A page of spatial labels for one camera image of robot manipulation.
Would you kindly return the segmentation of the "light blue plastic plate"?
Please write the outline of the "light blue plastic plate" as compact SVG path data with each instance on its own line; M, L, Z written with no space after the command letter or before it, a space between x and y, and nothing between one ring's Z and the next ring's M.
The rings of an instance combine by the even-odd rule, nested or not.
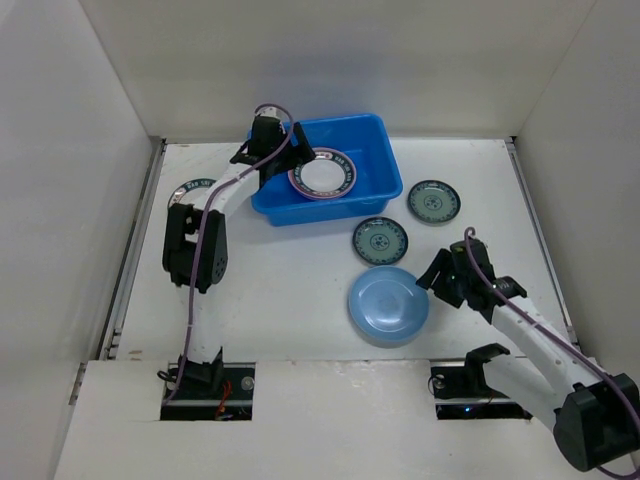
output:
M430 300L410 272L394 266L366 270L351 285L347 305L354 328L369 343L395 348L425 326Z

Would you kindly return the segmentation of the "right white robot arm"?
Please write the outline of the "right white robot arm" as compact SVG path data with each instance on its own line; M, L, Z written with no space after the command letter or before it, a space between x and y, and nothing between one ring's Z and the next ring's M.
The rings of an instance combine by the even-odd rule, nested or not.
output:
M538 419L576 470L605 464L639 448L639 388L611 375L562 338L526 290L494 273L485 245L471 237L440 250L417 285L450 306L467 305L525 355L491 343L469 351L462 365L435 367L439 399L508 397Z

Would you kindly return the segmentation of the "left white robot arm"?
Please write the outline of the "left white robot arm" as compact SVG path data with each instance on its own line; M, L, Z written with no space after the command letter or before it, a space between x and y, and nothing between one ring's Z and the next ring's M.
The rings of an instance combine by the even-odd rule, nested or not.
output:
M249 138L229 160L224 174L205 193L204 204L175 203L168 209L162 266L171 282L188 287L188 317L183 351L175 373L158 376L179 391L191 368L190 383L199 393L218 393L225 381L217 358L196 362L190 353L196 327L196 295L218 284L228 265L226 220L274 176L303 166L315 158L303 127L289 120L285 128L275 116L257 112Z

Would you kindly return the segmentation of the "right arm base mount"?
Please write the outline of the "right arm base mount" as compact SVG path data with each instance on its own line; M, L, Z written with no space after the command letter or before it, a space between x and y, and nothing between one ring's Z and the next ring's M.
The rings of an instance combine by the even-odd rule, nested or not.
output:
M432 362L428 389L436 418L451 420L531 420L533 416L504 394L472 386L463 361Z

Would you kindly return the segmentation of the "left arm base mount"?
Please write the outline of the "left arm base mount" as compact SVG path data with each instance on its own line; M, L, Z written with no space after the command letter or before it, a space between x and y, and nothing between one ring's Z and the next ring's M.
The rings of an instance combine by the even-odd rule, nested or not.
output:
M226 363L212 383L184 376L176 393L174 380L178 367L158 374L165 380L161 421L250 421L253 416L256 365Z

